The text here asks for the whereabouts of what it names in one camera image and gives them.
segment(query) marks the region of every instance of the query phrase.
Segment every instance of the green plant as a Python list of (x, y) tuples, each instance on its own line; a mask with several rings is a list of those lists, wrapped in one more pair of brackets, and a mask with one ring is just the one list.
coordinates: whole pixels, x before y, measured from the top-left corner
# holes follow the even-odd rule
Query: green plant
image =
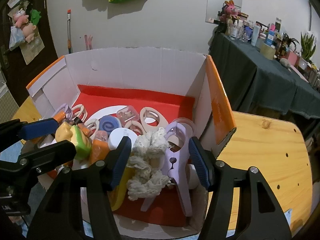
[(309, 62), (310, 58), (313, 56), (313, 54), (316, 51), (316, 45), (312, 47), (314, 41), (315, 41), (315, 37), (313, 36), (313, 34), (310, 37), (308, 37), (307, 34), (302, 36), (302, 33), (301, 33), (301, 57), (306, 62)]
[(296, 42), (297, 42), (298, 44), (300, 44), (299, 41), (298, 41), (297, 39), (295, 39), (295, 38), (289, 38), (289, 39), (288, 39), (288, 46), (290, 47), (290, 44), (293, 43), (293, 45), (294, 45), (294, 51), (296, 51), (296, 49), (297, 49)]

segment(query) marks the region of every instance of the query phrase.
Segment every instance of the pink box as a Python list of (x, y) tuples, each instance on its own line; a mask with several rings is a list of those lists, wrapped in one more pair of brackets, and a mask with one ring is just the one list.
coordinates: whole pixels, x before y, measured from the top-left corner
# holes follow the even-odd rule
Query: pink box
[(299, 61), (299, 56), (291, 50), (284, 55), (284, 58), (286, 58), (290, 64), (294, 66), (296, 65), (297, 61)]

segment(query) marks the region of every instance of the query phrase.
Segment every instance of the pink plush toy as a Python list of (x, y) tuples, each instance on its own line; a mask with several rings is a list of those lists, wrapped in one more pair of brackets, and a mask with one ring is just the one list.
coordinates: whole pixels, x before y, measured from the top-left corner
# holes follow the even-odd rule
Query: pink plush toy
[(33, 41), (35, 38), (35, 29), (37, 28), (37, 26), (33, 25), (32, 23), (28, 23), (22, 26), (22, 33), (26, 38), (26, 42), (30, 43), (31, 41)]
[(219, 17), (219, 20), (221, 22), (226, 22), (227, 17), (229, 16), (233, 16), (236, 18), (239, 12), (239, 10), (236, 9), (235, 3), (233, 2), (233, 0), (225, 1), (225, 3), (226, 5), (223, 7), (224, 14)]
[(14, 26), (20, 28), (23, 24), (28, 23), (28, 15), (26, 15), (26, 12), (24, 10), (18, 11), (14, 17), (13, 20), (15, 21)]

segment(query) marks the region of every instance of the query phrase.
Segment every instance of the table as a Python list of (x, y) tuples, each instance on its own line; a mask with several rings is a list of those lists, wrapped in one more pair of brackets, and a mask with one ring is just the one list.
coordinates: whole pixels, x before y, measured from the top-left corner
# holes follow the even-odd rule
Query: table
[(35, 122), (41, 118), (38, 110), (36, 109), (35, 105), (33, 104), (31, 97), (28, 97), (12, 119), (20, 119), (21, 122)]
[(231, 108), (248, 113), (252, 103), (288, 111), (309, 118), (320, 118), (320, 94), (276, 60), (266, 59), (257, 47), (217, 33), (210, 55), (217, 67)]
[[(233, 114), (237, 131), (219, 159), (238, 169), (258, 167), (282, 209), (293, 209), (291, 230), (295, 231), (309, 218), (312, 199), (311, 167), (299, 129), (289, 122), (238, 112)], [(34, 121), (39, 117), (30, 97), (15, 115), (23, 121)], [(235, 189), (229, 229), (236, 226), (238, 198), (239, 190)]]

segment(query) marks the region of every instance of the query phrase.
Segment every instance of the blue round lid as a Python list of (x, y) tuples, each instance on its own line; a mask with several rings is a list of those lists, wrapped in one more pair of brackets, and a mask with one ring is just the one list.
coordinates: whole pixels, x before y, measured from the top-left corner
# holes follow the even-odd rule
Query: blue round lid
[(112, 115), (105, 115), (100, 118), (99, 130), (104, 130), (110, 135), (110, 133), (116, 129), (122, 127), (120, 120)]

